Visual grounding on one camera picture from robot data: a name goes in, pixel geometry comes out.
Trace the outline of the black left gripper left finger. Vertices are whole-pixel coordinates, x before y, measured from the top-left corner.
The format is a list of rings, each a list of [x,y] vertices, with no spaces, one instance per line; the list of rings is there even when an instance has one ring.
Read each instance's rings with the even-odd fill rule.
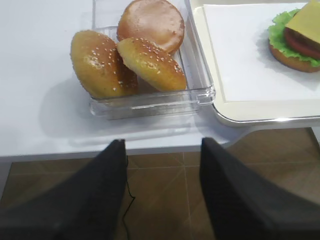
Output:
[[[111,240],[126,188],[124,140],[114,140],[70,178],[1,210],[2,240]]]

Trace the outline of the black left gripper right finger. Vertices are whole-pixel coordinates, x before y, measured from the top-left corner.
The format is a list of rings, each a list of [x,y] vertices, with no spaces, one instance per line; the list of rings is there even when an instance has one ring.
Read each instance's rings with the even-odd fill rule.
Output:
[[[246,167],[214,139],[201,143],[201,189],[218,240],[318,240],[320,206]]]

